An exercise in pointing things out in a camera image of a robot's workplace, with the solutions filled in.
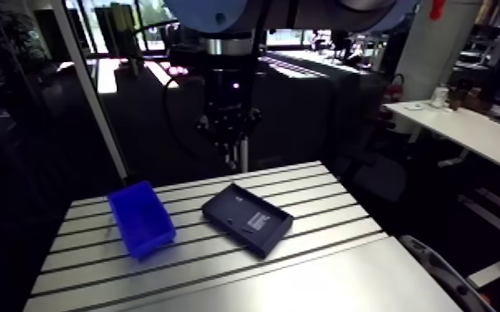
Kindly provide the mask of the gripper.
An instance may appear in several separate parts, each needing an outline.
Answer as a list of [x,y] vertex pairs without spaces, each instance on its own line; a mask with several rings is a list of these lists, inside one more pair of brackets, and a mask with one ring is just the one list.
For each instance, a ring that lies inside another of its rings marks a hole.
[[232,169],[249,169],[249,137],[262,119],[252,106],[256,72],[250,68],[212,68],[204,72],[203,115],[196,130]]

